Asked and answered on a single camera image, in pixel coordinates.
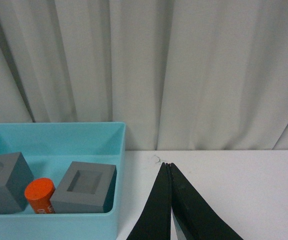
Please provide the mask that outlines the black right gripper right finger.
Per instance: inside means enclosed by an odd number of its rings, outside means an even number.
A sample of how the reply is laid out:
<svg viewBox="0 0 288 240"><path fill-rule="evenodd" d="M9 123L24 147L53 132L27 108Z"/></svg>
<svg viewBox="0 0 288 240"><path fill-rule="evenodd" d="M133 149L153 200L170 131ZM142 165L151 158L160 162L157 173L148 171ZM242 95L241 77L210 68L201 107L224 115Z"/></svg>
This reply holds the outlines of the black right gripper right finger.
<svg viewBox="0 0 288 240"><path fill-rule="evenodd" d="M205 201L179 168L170 164L172 209L184 235L192 240L240 240Z"/></svg>

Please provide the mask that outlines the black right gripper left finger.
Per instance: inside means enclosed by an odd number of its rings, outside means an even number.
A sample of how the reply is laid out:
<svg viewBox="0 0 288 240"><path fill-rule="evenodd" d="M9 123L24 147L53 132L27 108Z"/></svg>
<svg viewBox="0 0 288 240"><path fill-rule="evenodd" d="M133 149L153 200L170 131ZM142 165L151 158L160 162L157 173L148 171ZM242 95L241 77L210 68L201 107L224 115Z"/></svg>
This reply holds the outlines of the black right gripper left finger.
<svg viewBox="0 0 288 240"><path fill-rule="evenodd" d="M128 235L129 240L169 240L171 238L171 180L163 163L143 208Z"/></svg>

